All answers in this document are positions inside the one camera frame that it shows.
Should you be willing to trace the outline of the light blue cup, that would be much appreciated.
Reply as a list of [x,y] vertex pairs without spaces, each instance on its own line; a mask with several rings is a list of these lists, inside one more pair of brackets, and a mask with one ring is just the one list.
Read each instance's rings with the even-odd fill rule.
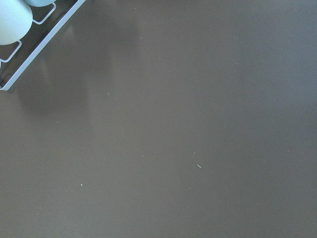
[[55,0],[25,0],[25,2],[34,7],[43,7],[54,3]]
[[0,1],[0,44],[9,45],[22,39],[30,30],[32,11],[23,0]]

